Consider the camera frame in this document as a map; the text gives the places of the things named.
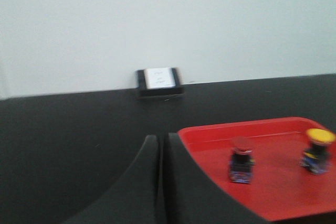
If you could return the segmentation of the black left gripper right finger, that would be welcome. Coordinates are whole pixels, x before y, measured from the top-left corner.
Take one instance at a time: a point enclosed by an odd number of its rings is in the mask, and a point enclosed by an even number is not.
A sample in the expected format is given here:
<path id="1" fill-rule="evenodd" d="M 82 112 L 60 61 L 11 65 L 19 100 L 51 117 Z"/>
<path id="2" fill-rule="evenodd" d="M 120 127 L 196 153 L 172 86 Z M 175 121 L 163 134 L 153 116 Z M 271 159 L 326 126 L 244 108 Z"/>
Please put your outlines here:
<path id="1" fill-rule="evenodd" d="M 163 140 L 163 196 L 168 223 L 267 223 L 223 192 L 195 163 L 177 133 Z"/>

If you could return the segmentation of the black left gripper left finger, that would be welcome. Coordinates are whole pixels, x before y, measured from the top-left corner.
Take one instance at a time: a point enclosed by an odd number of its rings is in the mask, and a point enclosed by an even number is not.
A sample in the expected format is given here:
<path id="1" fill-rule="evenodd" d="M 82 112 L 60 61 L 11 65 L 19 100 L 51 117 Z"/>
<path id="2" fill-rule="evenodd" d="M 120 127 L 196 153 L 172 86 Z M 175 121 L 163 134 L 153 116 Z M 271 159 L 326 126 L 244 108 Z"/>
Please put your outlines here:
<path id="1" fill-rule="evenodd" d="M 64 223 L 157 223 L 160 144 L 147 135 L 135 159 L 97 200 Z"/>

